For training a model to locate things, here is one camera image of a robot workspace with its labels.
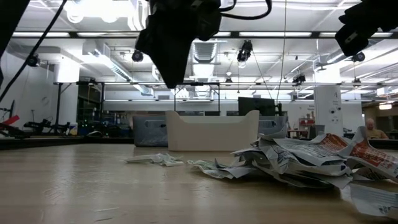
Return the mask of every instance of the table surface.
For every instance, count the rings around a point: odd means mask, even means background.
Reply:
[[[167,152],[114,144],[0,151],[0,223],[393,223],[358,213],[349,189],[216,180],[186,166],[125,164],[133,151]],[[170,154],[233,160],[228,153]],[[398,192],[397,184],[377,185]]]

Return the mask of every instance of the black screen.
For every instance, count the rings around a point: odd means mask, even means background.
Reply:
[[[239,97],[239,116],[246,116],[252,110],[260,111],[261,116],[275,116],[275,100]]]

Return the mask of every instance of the person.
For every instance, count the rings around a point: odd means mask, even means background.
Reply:
[[[366,120],[366,135],[368,139],[388,139],[384,131],[374,128],[374,120],[371,118]]]

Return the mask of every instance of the crumpled newspaper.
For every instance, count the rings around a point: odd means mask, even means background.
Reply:
[[[184,162],[181,161],[182,157],[173,157],[169,154],[153,154],[153,155],[142,155],[134,156],[132,158],[125,159],[127,163],[141,163],[141,162],[151,162],[154,164],[159,164],[163,166],[181,166]]]

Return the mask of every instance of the white pillar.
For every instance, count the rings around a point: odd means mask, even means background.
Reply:
[[[318,83],[340,83],[340,69],[329,66],[314,74]],[[314,88],[316,124],[325,125],[325,132],[343,136],[343,113],[341,110],[340,86],[317,86]]]
[[[58,65],[55,65],[55,80],[56,82],[77,82],[79,80],[80,65],[69,58],[64,58]],[[55,86],[55,112],[57,108],[57,93],[58,86]],[[69,86],[62,94],[60,98],[60,114],[59,124],[66,124],[67,122],[76,123],[77,117],[77,97],[78,97],[78,86]]]

